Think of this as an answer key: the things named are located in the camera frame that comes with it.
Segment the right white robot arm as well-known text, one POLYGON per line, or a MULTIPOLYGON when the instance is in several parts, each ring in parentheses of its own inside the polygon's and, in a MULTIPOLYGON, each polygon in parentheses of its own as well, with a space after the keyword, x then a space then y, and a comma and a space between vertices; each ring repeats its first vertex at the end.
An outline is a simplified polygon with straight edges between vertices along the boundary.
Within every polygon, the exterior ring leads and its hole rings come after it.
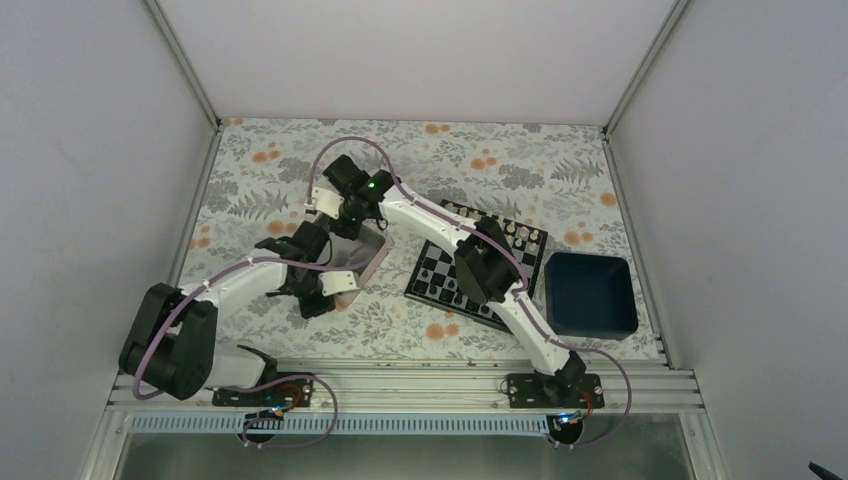
POLYGON ((438 246, 453 260, 459 291, 498 315, 528 353, 544 399, 565 407, 580 397, 586 365, 533 304, 527 275, 494 219, 452 213, 406 189, 391 169, 368 174, 347 155, 322 175, 335 191, 319 191, 314 205, 331 217, 336 233, 348 238, 366 220, 384 221, 438 246))

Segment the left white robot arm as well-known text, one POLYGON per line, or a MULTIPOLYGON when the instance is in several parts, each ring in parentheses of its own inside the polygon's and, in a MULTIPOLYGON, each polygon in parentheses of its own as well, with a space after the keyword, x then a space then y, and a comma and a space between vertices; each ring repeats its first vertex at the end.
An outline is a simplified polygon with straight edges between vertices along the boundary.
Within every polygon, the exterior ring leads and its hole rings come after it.
POLYGON ((278 391, 275 360, 246 345, 218 346, 218 322, 261 297, 293 297, 305 318, 332 311, 335 301, 319 278, 332 256, 326 229, 304 222, 291 236, 258 242, 246 259, 196 285, 150 287, 119 355, 134 397, 185 400, 223 387, 255 405, 270 402, 278 391))

